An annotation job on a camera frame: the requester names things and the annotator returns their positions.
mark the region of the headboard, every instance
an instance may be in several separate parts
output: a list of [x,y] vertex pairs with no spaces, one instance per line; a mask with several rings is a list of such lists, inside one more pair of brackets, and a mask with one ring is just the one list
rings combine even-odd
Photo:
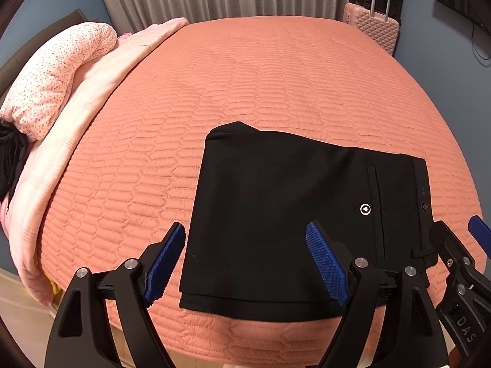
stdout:
[[81,10],[75,10],[72,13],[69,13],[65,17],[41,30],[37,35],[19,48],[5,65],[0,67],[0,106],[3,104],[13,81],[31,56],[33,56],[33,54],[51,37],[70,26],[78,25],[83,22],[87,22],[87,18],[83,15]]

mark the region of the folded black garment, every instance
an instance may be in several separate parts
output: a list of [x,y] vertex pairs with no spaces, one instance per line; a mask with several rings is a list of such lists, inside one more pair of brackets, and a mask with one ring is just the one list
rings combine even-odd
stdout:
[[205,141],[180,307],[276,322],[342,315],[306,245],[314,220],[353,256],[385,270],[411,265],[425,273],[438,260],[429,242],[433,217],[423,159],[240,122],[213,129]]
[[28,158],[28,138],[13,123],[0,121],[0,200],[8,193],[9,203]]

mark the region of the wall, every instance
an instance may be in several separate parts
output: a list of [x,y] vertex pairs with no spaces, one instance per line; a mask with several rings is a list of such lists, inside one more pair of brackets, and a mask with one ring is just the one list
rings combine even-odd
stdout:
[[[102,0],[25,0],[0,38],[0,66],[26,41],[75,9],[81,9],[87,19],[110,22]],[[0,229],[0,267],[16,272],[8,241]]]
[[[484,220],[491,223],[491,60],[473,52],[471,32],[470,21],[435,0],[404,0],[394,56],[452,130],[476,184]],[[475,44],[481,55],[491,54],[491,36],[477,28]],[[491,277],[489,264],[487,274]]]

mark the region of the blue textured pad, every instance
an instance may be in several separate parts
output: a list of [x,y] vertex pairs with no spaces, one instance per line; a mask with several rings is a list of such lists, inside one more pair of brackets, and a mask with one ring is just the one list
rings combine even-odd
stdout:
[[148,271],[147,286],[143,296],[147,306],[151,306],[164,294],[185,242],[186,230],[179,224]]
[[346,273],[314,223],[307,226],[305,237],[329,295],[336,299],[341,307],[345,306],[350,299]]
[[483,248],[488,259],[491,259],[491,230],[479,216],[470,218],[469,232]]

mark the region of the white pillow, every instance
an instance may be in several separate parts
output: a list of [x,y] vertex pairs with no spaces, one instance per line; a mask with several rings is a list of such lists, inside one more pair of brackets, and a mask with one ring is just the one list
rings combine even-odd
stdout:
[[28,60],[12,83],[0,117],[14,122],[30,142],[42,140],[70,97],[75,71],[114,48],[116,31],[84,22],[58,33]]

